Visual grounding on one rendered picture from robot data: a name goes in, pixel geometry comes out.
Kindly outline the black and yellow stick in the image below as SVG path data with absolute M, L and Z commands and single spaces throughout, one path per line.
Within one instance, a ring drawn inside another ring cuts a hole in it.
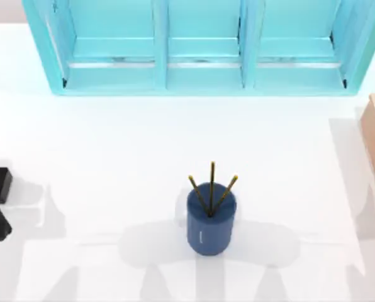
M 210 200 L 209 200 L 209 217 L 213 215 L 213 189 L 215 182 L 215 162 L 211 162 L 211 174 L 210 174 Z
M 216 211 L 218 210 L 218 208 L 221 206 L 222 202 L 224 201 L 224 199 L 227 197 L 227 195 L 231 192 L 232 190 L 232 187 L 233 185 L 236 183 L 236 181 L 238 180 L 238 176 L 237 175 L 234 175 L 232 177 L 232 180 L 230 181 L 229 185 L 227 186 L 227 188 L 225 189 L 225 191 L 223 192 L 223 194 L 221 195 L 221 198 L 218 200 L 218 202 L 215 204 L 214 207 L 212 207 L 211 209 L 211 216 L 213 216 Z
M 202 195 L 201 195 L 201 193 L 199 191 L 199 188 L 198 188 L 198 186 L 196 185 L 196 183 L 194 181 L 193 176 L 189 175 L 188 179 L 189 179 L 191 185 L 193 186 L 193 189 L 194 189 L 194 191 L 195 191 L 195 193 L 196 193 L 196 195 L 197 195 L 197 197 L 199 199 L 200 205 L 202 206 L 202 208 L 203 208 L 204 212 L 206 213 L 206 215 L 209 216 L 210 215 L 209 208 L 207 207 L 207 205 L 206 205 L 206 203 L 205 203 L 205 201 L 204 201 L 204 199 L 203 199 L 203 197 L 202 197 Z

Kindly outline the dark blue cylindrical holder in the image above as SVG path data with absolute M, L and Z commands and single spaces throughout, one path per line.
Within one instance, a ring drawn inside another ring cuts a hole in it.
M 199 191 L 209 208 L 210 183 L 198 185 Z M 213 207 L 221 198 L 226 187 L 214 183 Z M 235 195 L 230 192 L 218 208 L 209 217 L 199 203 L 194 190 L 187 196 L 187 240 L 191 248 L 200 255 L 214 256 L 222 253 L 229 245 L 237 210 Z

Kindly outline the light blue rack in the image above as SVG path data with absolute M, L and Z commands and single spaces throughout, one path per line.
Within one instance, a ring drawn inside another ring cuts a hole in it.
M 351 96 L 375 0 L 21 0 L 61 96 Z

